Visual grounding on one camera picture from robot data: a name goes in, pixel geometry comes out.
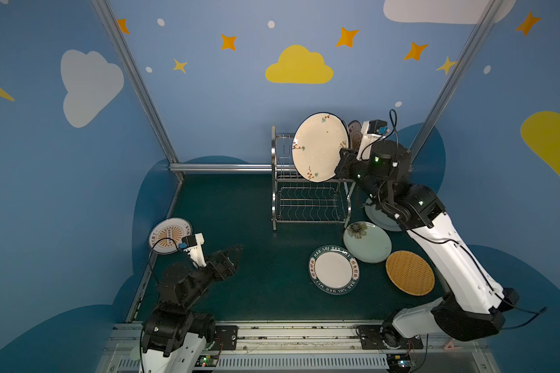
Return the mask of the white plate orange sunburst edge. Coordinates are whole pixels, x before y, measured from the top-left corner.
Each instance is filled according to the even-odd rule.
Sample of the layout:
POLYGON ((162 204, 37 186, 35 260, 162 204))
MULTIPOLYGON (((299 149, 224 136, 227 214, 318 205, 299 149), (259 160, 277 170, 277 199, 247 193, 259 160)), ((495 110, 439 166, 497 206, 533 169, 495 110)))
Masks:
POLYGON ((192 234, 192 226, 185 219, 171 218, 158 224, 150 233, 149 248, 159 255, 177 252, 177 245, 192 234))

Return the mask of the white plate floral sprigs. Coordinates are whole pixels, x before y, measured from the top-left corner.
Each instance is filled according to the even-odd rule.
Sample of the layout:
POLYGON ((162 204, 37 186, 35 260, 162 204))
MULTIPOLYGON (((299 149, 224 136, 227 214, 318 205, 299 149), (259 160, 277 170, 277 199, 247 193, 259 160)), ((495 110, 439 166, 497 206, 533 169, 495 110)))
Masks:
POLYGON ((323 183, 334 178, 340 150, 349 147, 343 121, 332 113, 315 113, 300 124, 293 137, 292 161, 305 180, 323 183))

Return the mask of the stainless steel dish rack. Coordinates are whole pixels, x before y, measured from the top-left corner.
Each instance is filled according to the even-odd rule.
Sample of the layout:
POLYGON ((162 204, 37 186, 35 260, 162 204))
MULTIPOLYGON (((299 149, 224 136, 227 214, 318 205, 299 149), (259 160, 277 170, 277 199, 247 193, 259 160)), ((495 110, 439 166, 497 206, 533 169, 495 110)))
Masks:
POLYGON ((272 129, 272 229, 281 224, 348 225, 355 183, 306 180, 292 161, 293 137, 272 129))

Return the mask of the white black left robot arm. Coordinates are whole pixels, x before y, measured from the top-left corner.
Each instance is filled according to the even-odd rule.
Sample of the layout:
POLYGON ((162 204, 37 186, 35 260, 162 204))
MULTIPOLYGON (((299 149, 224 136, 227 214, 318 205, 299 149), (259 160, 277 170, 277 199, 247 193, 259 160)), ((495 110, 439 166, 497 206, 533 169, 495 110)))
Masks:
POLYGON ((158 284, 160 298, 142 325, 139 371, 191 372, 214 342, 212 314, 192 310, 213 284, 235 275, 244 247, 236 245, 205 257, 205 264, 176 263, 158 284))

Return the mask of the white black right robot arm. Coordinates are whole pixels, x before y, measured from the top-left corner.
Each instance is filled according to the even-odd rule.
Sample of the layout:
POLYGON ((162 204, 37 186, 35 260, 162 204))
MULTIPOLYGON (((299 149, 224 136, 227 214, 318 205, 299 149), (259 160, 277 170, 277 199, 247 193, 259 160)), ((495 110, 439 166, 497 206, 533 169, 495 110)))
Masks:
POLYGON ((335 175, 355 181, 377 208, 395 220, 448 286, 446 294, 433 302, 393 312, 382 326, 384 343, 396 348, 402 340, 440 332, 460 341, 498 334, 504 313, 519 300, 518 293, 504 288, 482 267, 434 191, 409 181, 408 149, 378 140, 368 150, 368 159, 359 160, 355 150, 341 148, 335 175))

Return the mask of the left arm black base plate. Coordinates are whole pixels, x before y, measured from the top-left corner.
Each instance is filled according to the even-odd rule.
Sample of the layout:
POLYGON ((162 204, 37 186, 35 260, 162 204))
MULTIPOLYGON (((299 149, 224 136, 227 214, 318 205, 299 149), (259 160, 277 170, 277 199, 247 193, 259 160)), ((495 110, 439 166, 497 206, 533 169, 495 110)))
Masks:
POLYGON ((238 339, 238 326, 217 325, 214 339, 207 343, 207 351, 235 351, 238 339))

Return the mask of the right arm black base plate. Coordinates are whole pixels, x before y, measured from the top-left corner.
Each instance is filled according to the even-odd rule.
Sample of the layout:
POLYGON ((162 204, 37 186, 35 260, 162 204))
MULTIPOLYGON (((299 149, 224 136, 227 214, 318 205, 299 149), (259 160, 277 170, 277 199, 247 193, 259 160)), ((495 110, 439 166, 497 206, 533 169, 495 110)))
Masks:
POLYGON ((404 338, 389 323, 360 324, 356 326, 356 335, 359 337, 364 350, 417 350, 423 349, 421 337, 404 338))

